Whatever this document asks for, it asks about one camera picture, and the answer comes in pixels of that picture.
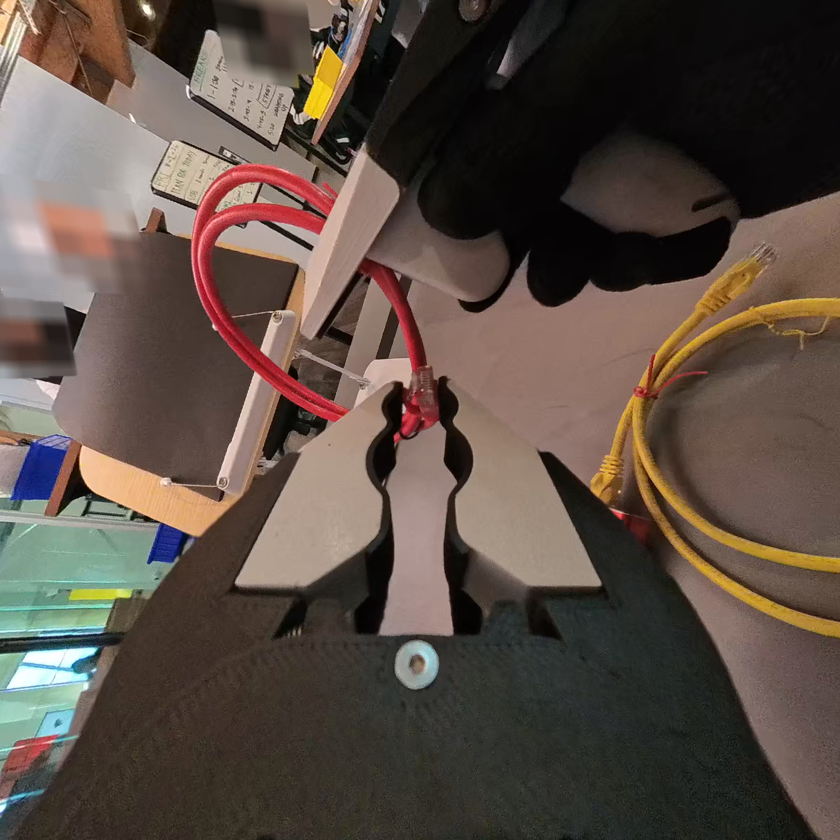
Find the red twist tie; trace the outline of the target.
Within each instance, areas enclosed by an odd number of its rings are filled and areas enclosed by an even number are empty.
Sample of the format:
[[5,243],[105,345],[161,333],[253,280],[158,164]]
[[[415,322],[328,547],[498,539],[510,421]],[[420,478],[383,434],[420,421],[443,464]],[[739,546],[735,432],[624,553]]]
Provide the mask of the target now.
[[635,386],[633,389],[633,395],[636,399],[639,400],[647,400],[653,401],[658,399],[659,394],[667,388],[669,385],[673,383],[685,379],[691,376],[701,376],[701,375],[708,375],[707,371],[688,371],[683,373],[677,373],[671,376],[667,381],[665,381],[662,385],[655,384],[655,366],[656,366],[656,353],[653,353],[647,364],[646,373],[640,381],[640,384]]

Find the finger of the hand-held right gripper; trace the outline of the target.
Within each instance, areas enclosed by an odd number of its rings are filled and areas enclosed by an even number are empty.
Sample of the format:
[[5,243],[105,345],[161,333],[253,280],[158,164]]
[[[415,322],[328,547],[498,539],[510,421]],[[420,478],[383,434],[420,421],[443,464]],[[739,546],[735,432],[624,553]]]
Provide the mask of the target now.
[[401,197],[397,181],[362,146],[308,259],[301,334],[314,340]]

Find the handwritten whiteboard sign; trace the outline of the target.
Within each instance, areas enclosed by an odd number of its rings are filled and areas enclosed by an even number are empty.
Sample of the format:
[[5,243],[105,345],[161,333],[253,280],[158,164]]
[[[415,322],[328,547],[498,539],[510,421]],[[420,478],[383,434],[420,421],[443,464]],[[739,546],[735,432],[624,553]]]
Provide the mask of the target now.
[[213,29],[204,33],[186,94],[271,151],[279,148],[293,90],[232,78],[226,70],[221,40]]
[[183,140],[168,143],[150,180],[151,192],[197,210],[211,184],[242,161],[202,150]]

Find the yellow storage bin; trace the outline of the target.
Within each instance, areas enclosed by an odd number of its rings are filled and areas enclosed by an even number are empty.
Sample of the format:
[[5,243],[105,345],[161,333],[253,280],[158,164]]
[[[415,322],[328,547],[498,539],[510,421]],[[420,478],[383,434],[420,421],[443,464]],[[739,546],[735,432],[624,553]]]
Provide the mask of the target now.
[[311,89],[303,107],[303,111],[311,119],[320,120],[328,110],[342,71],[341,58],[332,48],[326,45],[316,67]]

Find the person's right hand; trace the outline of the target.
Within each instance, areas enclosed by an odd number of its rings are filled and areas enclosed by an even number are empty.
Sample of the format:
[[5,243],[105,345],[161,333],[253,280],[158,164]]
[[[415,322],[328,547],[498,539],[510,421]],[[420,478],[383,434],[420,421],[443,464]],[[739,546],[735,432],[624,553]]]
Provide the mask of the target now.
[[571,2],[459,117],[417,202],[535,300],[704,276],[742,218],[838,193],[838,2]]

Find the white board stand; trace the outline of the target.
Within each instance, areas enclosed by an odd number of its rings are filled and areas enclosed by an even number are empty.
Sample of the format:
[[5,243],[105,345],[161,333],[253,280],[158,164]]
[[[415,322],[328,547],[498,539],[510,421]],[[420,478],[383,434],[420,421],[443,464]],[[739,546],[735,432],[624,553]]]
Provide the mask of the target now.
[[[331,375],[352,380],[357,386],[356,400],[363,401],[384,383],[402,382],[410,385],[412,366],[407,358],[373,360],[362,374],[312,353],[301,346],[299,316],[293,310],[253,312],[235,319],[246,326],[258,316],[267,316],[266,332],[260,349],[276,364],[303,362],[305,366],[329,371]],[[270,456],[259,452],[266,441],[270,420],[280,400],[280,394],[257,373],[253,373],[232,437],[227,445],[222,465],[216,477],[215,489],[221,501],[240,497],[252,479],[263,469]]]

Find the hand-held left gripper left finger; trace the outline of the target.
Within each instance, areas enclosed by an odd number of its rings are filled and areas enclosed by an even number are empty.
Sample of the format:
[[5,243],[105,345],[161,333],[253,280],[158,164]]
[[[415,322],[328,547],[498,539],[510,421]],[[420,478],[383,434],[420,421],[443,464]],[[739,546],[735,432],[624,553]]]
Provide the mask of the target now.
[[235,588],[384,608],[394,564],[386,482],[396,466],[403,386],[388,382],[307,444]]

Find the dark board with wooden edge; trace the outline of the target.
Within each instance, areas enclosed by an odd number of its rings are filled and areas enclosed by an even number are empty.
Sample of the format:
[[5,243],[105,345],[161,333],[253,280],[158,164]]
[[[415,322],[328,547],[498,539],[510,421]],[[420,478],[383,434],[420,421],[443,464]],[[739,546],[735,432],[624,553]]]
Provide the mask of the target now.
[[253,373],[203,309],[190,240],[147,229],[139,244],[142,286],[94,296],[53,414],[93,493],[199,537],[277,452],[291,405],[269,386],[248,404]]

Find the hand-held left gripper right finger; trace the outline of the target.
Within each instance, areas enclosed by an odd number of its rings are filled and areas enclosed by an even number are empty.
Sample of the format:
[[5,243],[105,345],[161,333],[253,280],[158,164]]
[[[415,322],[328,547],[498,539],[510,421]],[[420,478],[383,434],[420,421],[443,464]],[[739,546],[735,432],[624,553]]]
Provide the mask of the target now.
[[455,380],[438,385],[450,601],[491,611],[544,596],[597,593],[602,581],[539,451]]

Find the blue storage bin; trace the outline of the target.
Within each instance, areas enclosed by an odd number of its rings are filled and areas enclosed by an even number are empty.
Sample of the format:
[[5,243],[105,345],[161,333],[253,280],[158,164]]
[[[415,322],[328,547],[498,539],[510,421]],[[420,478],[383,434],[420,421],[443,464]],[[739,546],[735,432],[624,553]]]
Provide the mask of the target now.
[[146,563],[173,564],[189,548],[192,541],[193,537],[189,534],[160,523],[155,531]]
[[27,454],[17,476],[12,501],[47,501],[54,489],[71,438],[53,434],[26,447]]

